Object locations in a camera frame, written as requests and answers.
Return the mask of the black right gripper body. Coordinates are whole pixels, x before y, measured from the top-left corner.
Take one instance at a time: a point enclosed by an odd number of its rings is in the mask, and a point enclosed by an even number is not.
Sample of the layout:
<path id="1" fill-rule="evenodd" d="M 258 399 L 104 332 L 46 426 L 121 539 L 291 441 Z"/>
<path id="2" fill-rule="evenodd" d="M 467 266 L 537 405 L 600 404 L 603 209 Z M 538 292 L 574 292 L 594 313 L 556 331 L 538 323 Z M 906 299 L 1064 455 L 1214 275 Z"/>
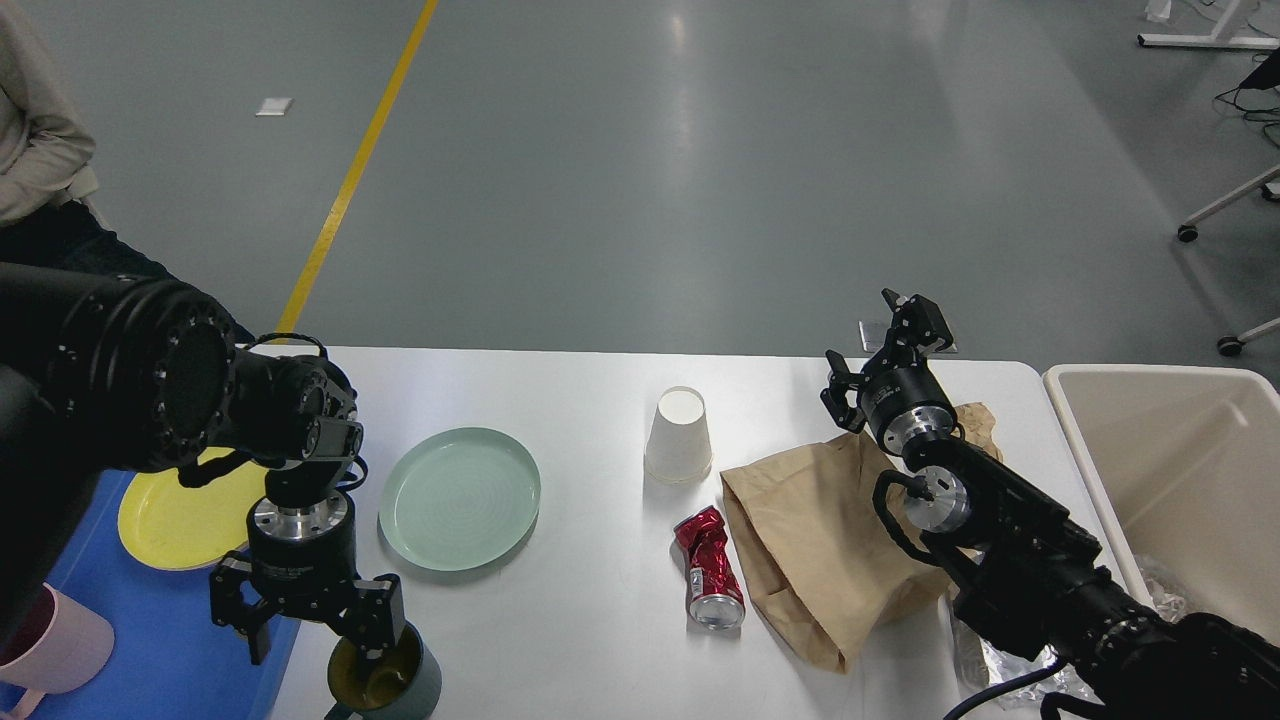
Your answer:
<path id="1" fill-rule="evenodd" d="M 946 437 L 957 414 L 928 366 L 882 372 L 860 388 L 860 410 L 883 451 L 902 451 L 922 436 Z"/>

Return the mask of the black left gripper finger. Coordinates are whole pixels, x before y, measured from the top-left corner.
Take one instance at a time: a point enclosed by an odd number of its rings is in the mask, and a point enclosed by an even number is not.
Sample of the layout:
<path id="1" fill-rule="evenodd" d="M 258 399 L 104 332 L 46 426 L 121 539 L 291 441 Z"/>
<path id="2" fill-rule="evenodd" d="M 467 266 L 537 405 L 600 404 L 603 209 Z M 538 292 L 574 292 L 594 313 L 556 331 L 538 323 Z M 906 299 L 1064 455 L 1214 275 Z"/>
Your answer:
<path id="1" fill-rule="evenodd" d="M 211 620 L 218 626 L 230 626 L 244 639 L 250 662 L 264 664 L 271 648 L 269 623 L 276 616 L 276 606 L 262 596 L 253 602 L 244 597 L 243 585 L 252 591 L 253 568 L 246 556 L 224 556 L 209 577 Z"/>
<path id="2" fill-rule="evenodd" d="M 355 674 L 369 679 L 392 652 L 404 629 L 401 577 L 384 573 L 351 583 L 348 602 L 335 621 L 335 633 L 356 648 Z"/>

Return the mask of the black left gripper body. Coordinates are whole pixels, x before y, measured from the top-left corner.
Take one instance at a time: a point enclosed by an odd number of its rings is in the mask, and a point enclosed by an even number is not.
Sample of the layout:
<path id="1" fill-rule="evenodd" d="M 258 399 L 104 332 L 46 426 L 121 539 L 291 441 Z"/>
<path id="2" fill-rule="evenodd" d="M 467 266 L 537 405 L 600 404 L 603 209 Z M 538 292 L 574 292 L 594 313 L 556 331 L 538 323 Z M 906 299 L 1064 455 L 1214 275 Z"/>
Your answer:
<path id="1" fill-rule="evenodd" d="M 353 603 L 358 573 L 348 495 L 334 491 L 303 509 L 261 498 L 248 527 L 250 583 L 269 607 L 289 618 L 335 621 Z"/>

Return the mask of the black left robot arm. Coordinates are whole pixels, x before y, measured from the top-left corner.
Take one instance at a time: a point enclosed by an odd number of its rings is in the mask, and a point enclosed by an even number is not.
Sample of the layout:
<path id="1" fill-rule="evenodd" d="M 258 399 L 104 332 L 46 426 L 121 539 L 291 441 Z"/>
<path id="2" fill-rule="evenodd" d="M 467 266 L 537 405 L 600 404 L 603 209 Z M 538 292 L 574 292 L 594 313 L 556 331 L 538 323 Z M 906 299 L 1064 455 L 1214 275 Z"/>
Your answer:
<path id="1" fill-rule="evenodd" d="M 364 579 L 355 501 L 367 475 L 356 391 L 323 346 L 266 356 L 236 343 L 228 311 L 193 286 L 3 265 L 3 639 L 110 469 L 177 470 L 187 488 L 253 462 L 247 551 L 209 579 L 211 619 L 260 664 L 269 621 L 329 626 L 362 675 L 404 634 L 401 579 Z"/>

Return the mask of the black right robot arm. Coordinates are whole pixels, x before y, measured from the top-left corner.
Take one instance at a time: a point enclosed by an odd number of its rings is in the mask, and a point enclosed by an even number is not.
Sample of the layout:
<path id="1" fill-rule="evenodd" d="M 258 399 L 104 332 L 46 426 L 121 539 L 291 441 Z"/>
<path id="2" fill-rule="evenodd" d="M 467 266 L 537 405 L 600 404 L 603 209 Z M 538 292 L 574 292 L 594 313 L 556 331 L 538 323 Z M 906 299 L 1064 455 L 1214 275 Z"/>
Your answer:
<path id="1" fill-rule="evenodd" d="M 1176 623 L 1134 600 L 1101 543 L 1056 500 L 969 442 L 928 359 L 954 343 L 937 304 L 883 290 L 892 319 L 881 348 L 852 372 L 827 352 L 820 393 L 837 427 L 868 430 L 902 470 L 882 471 L 872 505 L 909 557 L 957 587 L 955 614 L 997 650 L 1053 661 L 980 691 L 948 716 L 1042 682 L 1065 667 L 1093 701 L 1048 693 L 1043 719 L 1275 719 L 1277 648 L 1210 612 Z"/>

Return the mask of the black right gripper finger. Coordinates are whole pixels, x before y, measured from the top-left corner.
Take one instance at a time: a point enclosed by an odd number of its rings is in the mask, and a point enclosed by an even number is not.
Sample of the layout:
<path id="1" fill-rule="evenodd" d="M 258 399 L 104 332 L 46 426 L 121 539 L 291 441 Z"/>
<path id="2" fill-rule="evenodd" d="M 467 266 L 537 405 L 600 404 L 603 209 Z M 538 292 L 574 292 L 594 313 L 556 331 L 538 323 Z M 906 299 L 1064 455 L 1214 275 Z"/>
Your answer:
<path id="1" fill-rule="evenodd" d="M 904 296 L 883 288 L 881 296 L 891 311 L 881 348 L 867 361 L 867 373 L 893 369 L 924 369 L 932 354 L 950 350 L 955 336 L 940 306 L 923 295 Z"/>
<path id="2" fill-rule="evenodd" d="M 859 434 L 867 423 L 867 415 L 860 409 L 858 398 L 849 397 L 851 392 L 861 391 L 869 382 L 869 375 L 852 372 L 847 359 L 835 350 L 826 351 L 826 361 L 829 366 L 828 384 L 820 392 L 820 401 L 838 428 Z"/>

